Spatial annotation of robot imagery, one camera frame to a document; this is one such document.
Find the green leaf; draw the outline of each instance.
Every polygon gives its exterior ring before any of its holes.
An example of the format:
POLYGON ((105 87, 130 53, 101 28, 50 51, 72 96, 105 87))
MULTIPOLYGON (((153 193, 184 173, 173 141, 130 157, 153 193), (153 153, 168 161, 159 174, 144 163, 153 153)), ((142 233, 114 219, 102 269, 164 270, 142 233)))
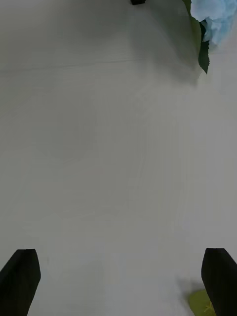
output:
POLYGON ((205 27, 197 21, 195 18, 191 16, 191 0, 183 0, 185 7, 188 11, 190 24, 193 32, 195 46, 197 48, 198 53, 198 63, 200 67, 206 72, 209 66, 209 57, 208 57, 208 50, 209 50, 209 41, 203 42, 203 38, 205 35, 205 27))
POLYGON ((189 306, 195 316, 216 316, 206 290, 191 294, 189 297, 189 306))
POLYGON ((200 51, 198 55, 198 63, 200 67, 206 72, 208 70, 208 66, 210 63, 209 56, 208 56, 208 50, 209 50, 209 41, 203 41, 203 37, 205 35, 205 27, 200 23, 201 28, 201 46, 200 51))

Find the black object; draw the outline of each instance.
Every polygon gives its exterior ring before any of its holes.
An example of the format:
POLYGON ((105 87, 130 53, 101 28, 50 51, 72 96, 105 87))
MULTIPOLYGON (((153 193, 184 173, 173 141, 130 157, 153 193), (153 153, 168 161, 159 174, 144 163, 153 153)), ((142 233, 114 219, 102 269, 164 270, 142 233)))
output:
POLYGON ((131 0, 132 5, 143 4, 146 0, 131 0))
POLYGON ((237 315, 237 264, 225 249, 206 249, 201 277, 216 315, 237 315))
POLYGON ((35 249, 17 250, 0 272, 0 315, 26 316, 40 277, 35 249))

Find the white surface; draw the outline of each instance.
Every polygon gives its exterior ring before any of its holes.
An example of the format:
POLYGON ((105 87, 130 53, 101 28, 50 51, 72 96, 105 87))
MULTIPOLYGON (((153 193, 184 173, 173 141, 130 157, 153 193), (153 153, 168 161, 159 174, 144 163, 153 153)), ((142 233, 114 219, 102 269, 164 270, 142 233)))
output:
POLYGON ((177 2, 0 2, 0 265, 36 248, 30 316, 190 315, 205 248, 237 259, 237 29, 200 75, 177 2))

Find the yellow-green object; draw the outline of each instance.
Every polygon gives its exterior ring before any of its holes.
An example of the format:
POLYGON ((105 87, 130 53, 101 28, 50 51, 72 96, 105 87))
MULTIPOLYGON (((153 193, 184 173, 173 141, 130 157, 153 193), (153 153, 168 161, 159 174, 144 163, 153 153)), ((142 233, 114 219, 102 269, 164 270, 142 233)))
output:
POLYGON ((206 290, 191 294, 189 297, 189 306, 195 316, 216 316, 206 290))

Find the light blue flower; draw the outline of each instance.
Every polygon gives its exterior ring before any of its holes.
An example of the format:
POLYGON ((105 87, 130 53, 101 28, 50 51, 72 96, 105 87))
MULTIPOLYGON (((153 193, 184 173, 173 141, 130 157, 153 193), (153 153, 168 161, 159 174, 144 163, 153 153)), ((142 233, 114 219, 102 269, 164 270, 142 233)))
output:
POLYGON ((191 15, 199 22, 206 20, 204 41, 218 44, 230 31, 237 0, 192 0, 191 15))

